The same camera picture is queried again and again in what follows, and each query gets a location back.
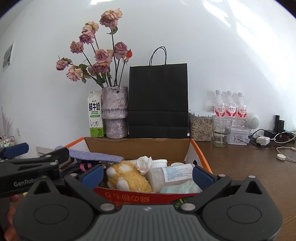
white cable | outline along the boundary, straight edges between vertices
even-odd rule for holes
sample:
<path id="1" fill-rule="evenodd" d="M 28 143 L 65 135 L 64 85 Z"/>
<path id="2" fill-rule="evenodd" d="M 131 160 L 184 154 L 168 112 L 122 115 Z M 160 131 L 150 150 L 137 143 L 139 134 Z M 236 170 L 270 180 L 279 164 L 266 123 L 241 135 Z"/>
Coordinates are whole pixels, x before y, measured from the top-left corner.
<path id="1" fill-rule="evenodd" d="M 274 137 L 274 142 L 275 142 L 275 143 L 281 143 L 281 144 L 283 144 L 283 143 L 288 143 L 288 142 L 294 140 L 294 139 L 296 138 L 296 135 L 295 135 L 292 139 L 290 139 L 290 140 L 288 140 L 288 141 L 285 141 L 285 142 L 277 142 L 277 141 L 276 141 L 276 137 L 277 137 L 279 134 L 283 134 L 283 133 L 291 133 L 291 132 L 296 132 L 296 131 L 284 131 L 284 132 L 281 132 L 281 133 L 276 134 L 275 137 Z"/>
<path id="2" fill-rule="evenodd" d="M 279 151 L 280 148 L 286 148 L 286 149 L 291 149 L 291 150 L 293 150 L 293 151 L 296 151 L 296 148 L 294 148 L 294 147 L 286 147 L 286 146 L 277 147 L 276 150 L 278 151 L 278 153 L 280 153 L 280 154 L 282 154 L 282 155 L 283 155 L 283 153 L 281 153 L 281 152 Z M 296 160 L 293 160 L 293 159 L 291 159 L 291 158 L 289 158 L 289 157 L 287 157 L 287 156 L 286 156 L 286 159 L 288 159 L 288 160 L 291 161 L 291 162 L 295 162 L 295 163 L 296 163 Z"/>

purple vase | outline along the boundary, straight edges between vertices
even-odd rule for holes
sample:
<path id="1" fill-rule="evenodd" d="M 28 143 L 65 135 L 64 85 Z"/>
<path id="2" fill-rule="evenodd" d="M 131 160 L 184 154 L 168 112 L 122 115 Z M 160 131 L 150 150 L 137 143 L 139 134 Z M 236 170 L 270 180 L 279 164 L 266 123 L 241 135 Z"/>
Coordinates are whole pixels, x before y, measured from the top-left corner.
<path id="1" fill-rule="evenodd" d="M 126 119 L 105 120 L 108 138 L 120 139 L 128 135 Z"/>
<path id="2" fill-rule="evenodd" d="M 102 89 L 102 117 L 106 120 L 128 116 L 128 88 L 126 86 Z"/>

rose bouquet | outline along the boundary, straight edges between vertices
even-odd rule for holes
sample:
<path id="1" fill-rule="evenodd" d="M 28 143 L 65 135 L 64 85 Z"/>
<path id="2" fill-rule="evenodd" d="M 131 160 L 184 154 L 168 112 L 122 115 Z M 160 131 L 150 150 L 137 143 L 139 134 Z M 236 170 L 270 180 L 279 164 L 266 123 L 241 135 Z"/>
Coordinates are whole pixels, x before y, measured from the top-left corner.
<path id="1" fill-rule="evenodd" d="M 111 30 L 111 32 L 108 34 L 112 36 L 113 49 L 104 50 L 99 48 L 98 41 L 96 39 L 96 32 L 99 29 L 99 25 L 93 21 L 87 22 L 82 28 L 81 35 L 79 36 L 79 42 L 73 41 L 70 45 L 70 51 L 76 54 L 84 54 L 86 58 L 85 61 L 88 62 L 88 65 L 84 64 L 85 61 L 83 61 L 82 64 L 74 65 L 72 60 L 69 58 L 59 58 L 59 60 L 57 61 L 56 69 L 64 70 L 66 67 L 71 65 L 66 76 L 72 81 L 78 81 L 81 79 L 83 83 L 86 83 L 86 79 L 92 78 L 102 88 L 104 87 L 104 83 L 106 83 L 107 87 L 119 87 L 124 66 L 133 55 L 132 51 L 128 50 L 127 46 L 123 42 L 118 42 L 114 44 L 113 35 L 118 31 L 117 23 L 118 19 L 120 18 L 122 18 L 122 12 L 118 8 L 116 10 L 105 11 L 101 15 L 100 19 L 100 24 L 107 28 L 110 28 Z M 85 53 L 83 52 L 84 44 L 91 45 L 94 51 L 94 58 L 96 62 L 91 63 L 90 59 L 85 55 Z M 113 60 L 115 64 L 115 78 L 112 84 L 110 64 Z M 118 83 L 117 73 L 120 60 L 123 62 L 123 66 Z"/>

human hand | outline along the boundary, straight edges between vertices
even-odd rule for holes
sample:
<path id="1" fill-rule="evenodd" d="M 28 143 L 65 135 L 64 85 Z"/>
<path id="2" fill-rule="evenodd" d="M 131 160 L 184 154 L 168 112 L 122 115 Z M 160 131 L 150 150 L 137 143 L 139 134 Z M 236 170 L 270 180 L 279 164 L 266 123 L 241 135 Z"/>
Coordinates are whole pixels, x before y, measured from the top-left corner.
<path id="1" fill-rule="evenodd" d="M 18 195 L 13 195 L 10 197 L 11 202 L 18 202 L 20 200 Z M 19 241 L 18 235 L 15 231 L 15 228 L 13 226 L 13 216 L 15 214 L 15 207 L 10 205 L 9 211 L 7 213 L 7 220 L 8 220 L 8 229 L 4 233 L 4 238 L 6 241 Z"/>

white speaker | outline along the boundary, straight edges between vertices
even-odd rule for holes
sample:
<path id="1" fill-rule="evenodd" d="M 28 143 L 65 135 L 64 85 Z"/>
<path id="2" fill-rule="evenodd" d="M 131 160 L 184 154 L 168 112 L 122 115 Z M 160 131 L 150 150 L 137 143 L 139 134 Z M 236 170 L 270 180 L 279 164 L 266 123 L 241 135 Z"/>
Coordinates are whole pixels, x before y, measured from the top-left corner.
<path id="1" fill-rule="evenodd" d="M 247 120 L 246 127 L 248 129 L 254 130 L 254 129 L 258 128 L 258 126 L 259 126 L 258 115 L 256 115 L 255 113 L 248 113 L 246 115 L 246 120 Z"/>

